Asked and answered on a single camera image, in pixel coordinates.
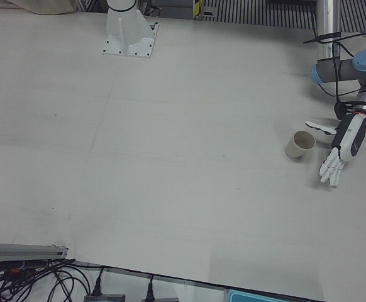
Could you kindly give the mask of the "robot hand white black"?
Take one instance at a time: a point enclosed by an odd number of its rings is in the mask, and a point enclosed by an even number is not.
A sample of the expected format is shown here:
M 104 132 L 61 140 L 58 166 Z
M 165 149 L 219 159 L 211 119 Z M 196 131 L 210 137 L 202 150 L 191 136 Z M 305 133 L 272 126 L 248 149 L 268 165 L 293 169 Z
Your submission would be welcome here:
M 366 114 L 350 113 L 346 115 L 336 128 L 306 121 L 309 128 L 333 135 L 331 151 L 319 168 L 320 182 L 337 187 L 341 173 L 347 162 L 355 159 L 363 143 L 366 133 Z

